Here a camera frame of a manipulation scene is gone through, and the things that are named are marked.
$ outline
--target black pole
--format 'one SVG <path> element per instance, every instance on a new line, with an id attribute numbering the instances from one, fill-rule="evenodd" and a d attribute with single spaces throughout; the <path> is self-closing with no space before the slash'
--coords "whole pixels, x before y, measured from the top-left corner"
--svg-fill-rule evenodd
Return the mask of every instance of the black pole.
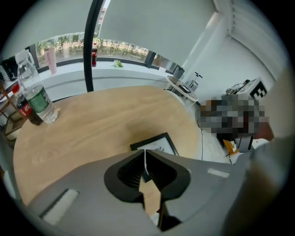
<path id="1" fill-rule="evenodd" d="M 146 63 L 146 67 L 147 68 L 151 68 L 152 63 L 153 63 L 153 59 L 155 58 L 156 53 L 152 52 L 152 51 L 148 51 L 145 63 Z"/>
<path id="2" fill-rule="evenodd" d="M 91 66 L 91 52 L 92 52 L 92 42 L 94 30 L 97 22 L 98 15 L 100 13 L 100 9 L 103 4 L 103 0 L 93 0 L 87 21 L 85 26 L 84 33 L 84 46 L 83 46 L 83 63 L 84 63 L 84 76 L 87 92 L 92 92 L 93 89 L 93 81 L 92 81 L 92 66 Z"/>

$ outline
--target pink tumbler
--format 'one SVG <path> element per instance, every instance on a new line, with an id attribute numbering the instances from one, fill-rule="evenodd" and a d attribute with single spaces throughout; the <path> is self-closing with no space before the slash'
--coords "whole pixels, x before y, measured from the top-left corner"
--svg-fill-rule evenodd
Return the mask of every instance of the pink tumbler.
<path id="1" fill-rule="evenodd" d="M 55 58 L 55 50 L 53 47 L 45 49 L 45 61 L 48 64 L 51 74 L 56 73 L 56 58 Z"/>

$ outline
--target red bottle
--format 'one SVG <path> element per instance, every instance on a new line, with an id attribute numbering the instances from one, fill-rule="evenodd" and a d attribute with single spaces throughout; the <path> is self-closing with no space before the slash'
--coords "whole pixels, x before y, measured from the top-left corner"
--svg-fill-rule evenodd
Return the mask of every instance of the red bottle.
<path id="1" fill-rule="evenodd" d="M 43 121 L 36 114 L 36 112 L 30 107 L 28 101 L 25 99 L 24 95 L 19 89 L 19 85 L 16 84 L 12 87 L 11 91 L 15 95 L 16 107 L 18 110 L 28 118 L 28 120 L 35 125 L 40 125 Z"/>
<path id="2" fill-rule="evenodd" d="M 97 46 L 96 46 L 96 43 L 93 44 L 92 46 L 92 55 L 91 55 L 91 65 L 93 67 L 96 67 L 96 57 L 97 57 Z"/>

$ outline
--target cable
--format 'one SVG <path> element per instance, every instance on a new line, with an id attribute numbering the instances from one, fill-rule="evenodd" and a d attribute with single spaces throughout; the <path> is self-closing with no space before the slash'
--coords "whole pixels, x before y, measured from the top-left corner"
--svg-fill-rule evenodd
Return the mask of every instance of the cable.
<path id="1" fill-rule="evenodd" d="M 203 160 L 203 130 L 201 129 L 201 134 L 202 134 L 202 159 Z"/>

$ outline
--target window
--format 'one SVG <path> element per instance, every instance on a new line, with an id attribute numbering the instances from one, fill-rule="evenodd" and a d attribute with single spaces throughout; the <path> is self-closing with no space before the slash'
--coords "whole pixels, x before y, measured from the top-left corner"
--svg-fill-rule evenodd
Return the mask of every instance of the window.
<path id="1" fill-rule="evenodd" d="M 94 34 L 93 42 L 97 44 L 98 57 L 112 57 L 117 59 L 129 59 L 144 62 L 148 50 L 130 43 L 99 39 L 98 32 Z M 83 58 L 84 32 L 59 35 L 36 43 L 36 54 L 39 66 L 46 65 L 45 49 L 55 48 L 56 61 Z"/>
<path id="2" fill-rule="evenodd" d="M 36 43 L 36 54 L 39 67 L 45 66 L 45 49 L 54 47 L 56 61 L 83 58 L 84 33 L 59 35 Z"/>
<path id="3" fill-rule="evenodd" d="M 165 57 L 162 57 L 159 54 L 157 54 L 153 59 L 153 65 L 163 67 L 168 71 L 173 71 L 174 68 L 177 66 L 176 63 L 171 62 L 170 60 L 166 59 Z"/>

